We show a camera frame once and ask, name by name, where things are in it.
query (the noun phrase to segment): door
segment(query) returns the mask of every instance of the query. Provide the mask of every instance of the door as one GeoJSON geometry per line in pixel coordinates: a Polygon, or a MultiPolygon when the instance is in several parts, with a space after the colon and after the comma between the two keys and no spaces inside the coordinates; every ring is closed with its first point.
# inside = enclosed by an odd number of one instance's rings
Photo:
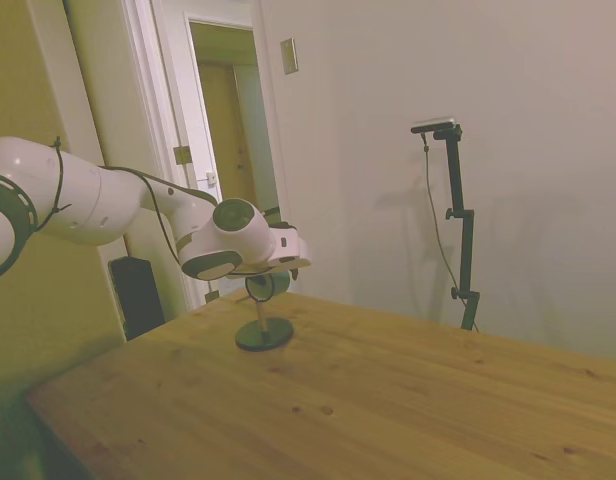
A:
{"type": "Polygon", "coordinates": [[[242,198],[260,208],[234,68],[231,65],[201,63],[199,76],[222,197],[242,198]]]}

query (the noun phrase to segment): black stand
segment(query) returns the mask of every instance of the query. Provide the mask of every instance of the black stand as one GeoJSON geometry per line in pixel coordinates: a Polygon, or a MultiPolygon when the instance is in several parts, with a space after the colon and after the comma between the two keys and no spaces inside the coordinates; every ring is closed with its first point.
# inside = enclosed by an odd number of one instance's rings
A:
{"type": "Polygon", "coordinates": [[[477,305],[479,304],[479,292],[470,290],[470,278],[472,275],[472,238],[475,225],[475,211],[464,208],[464,194],[461,187],[461,168],[459,167],[459,142],[461,141],[461,126],[437,130],[433,133],[435,140],[446,141],[448,153],[448,172],[450,173],[450,191],[452,194],[452,208],[446,211],[446,220],[455,217],[463,220],[461,233],[461,266],[459,270],[459,290],[452,287],[452,298],[461,298],[466,301],[464,318],[461,328],[472,330],[475,324],[477,305]]]}

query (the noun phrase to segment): light switch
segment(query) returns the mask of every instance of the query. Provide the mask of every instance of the light switch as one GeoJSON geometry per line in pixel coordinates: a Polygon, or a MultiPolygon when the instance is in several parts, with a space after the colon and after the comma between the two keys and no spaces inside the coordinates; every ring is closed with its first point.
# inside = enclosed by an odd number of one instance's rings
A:
{"type": "Polygon", "coordinates": [[[289,38],[281,42],[281,58],[284,62],[284,73],[286,75],[299,71],[294,38],[289,38]]]}

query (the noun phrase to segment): cable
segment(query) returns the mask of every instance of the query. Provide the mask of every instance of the cable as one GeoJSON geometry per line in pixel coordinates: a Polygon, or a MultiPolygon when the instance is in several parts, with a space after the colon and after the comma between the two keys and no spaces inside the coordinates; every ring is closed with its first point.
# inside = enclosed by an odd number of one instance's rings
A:
{"type": "Polygon", "coordinates": [[[37,230],[36,230],[37,232],[46,226],[46,224],[50,221],[50,219],[55,213],[59,213],[62,210],[65,210],[66,208],[72,205],[72,203],[69,203],[68,205],[65,205],[59,208],[59,197],[61,196],[61,188],[64,185],[64,159],[61,157],[61,150],[60,150],[61,139],[57,137],[57,139],[55,140],[55,143],[53,143],[51,147],[53,147],[55,151],[57,152],[57,159],[59,160],[59,181],[57,182],[57,191],[55,192],[55,201],[52,204],[50,213],[44,219],[44,221],[41,222],[41,225],[37,227],[37,230]]]}
{"type": "MultiPolygon", "coordinates": [[[[424,153],[426,154],[426,188],[428,190],[428,200],[430,201],[430,209],[432,210],[432,219],[435,223],[435,235],[437,236],[437,245],[439,245],[439,251],[441,252],[441,258],[444,260],[444,264],[446,265],[446,270],[450,274],[450,278],[452,278],[452,283],[455,286],[455,289],[459,291],[459,285],[457,284],[457,279],[455,278],[455,274],[452,272],[452,268],[450,268],[450,264],[448,263],[448,259],[446,258],[446,252],[444,251],[444,247],[441,244],[441,236],[439,235],[439,222],[437,221],[437,211],[435,210],[435,202],[432,199],[432,193],[430,190],[430,172],[429,172],[429,159],[428,152],[430,152],[430,147],[428,146],[428,141],[426,140],[426,134],[422,133],[421,138],[424,141],[424,153]]],[[[461,303],[464,304],[464,308],[466,308],[466,301],[463,298],[459,298],[461,303]]],[[[479,327],[477,323],[473,321],[473,326],[477,333],[479,333],[479,327]]]]}
{"type": "Polygon", "coordinates": [[[136,177],[140,178],[148,187],[148,192],[150,193],[150,197],[152,198],[152,203],[155,206],[155,213],[157,214],[157,220],[159,220],[159,226],[161,227],[161,233],[164,234],[164,238],[166,239],[166,243],[168,244],[168,250],[172,254],[172,257],[175,259],[177,263],[179,263],[179,257],[175,253],[175,249],[172,248],[172,244],[170,243],[170,238],[168,238],[168,232],[166,231],[166,226],[164,225],[164,221],[161,218],[161,212],[159,211],[159,204],[157,203],[157,197],[155,196],[155,191],[152,189],[152,185],[148,181],[146,177],[144,177],[141,173],[132,170],[131,168],[124,167],[101,167],[104,170],[117,170],[121,172],[132,173],[136,177]]]}

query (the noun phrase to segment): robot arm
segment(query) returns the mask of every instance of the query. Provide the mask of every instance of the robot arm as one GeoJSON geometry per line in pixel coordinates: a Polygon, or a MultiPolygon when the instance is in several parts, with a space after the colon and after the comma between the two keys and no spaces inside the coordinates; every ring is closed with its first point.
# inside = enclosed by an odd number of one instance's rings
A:
{"type": "Polygon", "coordinates": [[[126,232],[140,208],[166,216],[181,269],[193,278],[240,278],[311,263],[293,227],[269,227],[244,200],[217,205],[205,192],[135,170],[101,168],[64,152],[60,158],[51,147],[0,138],[0,276],[47,218],[45,234],[105,245],[126,232]]]}

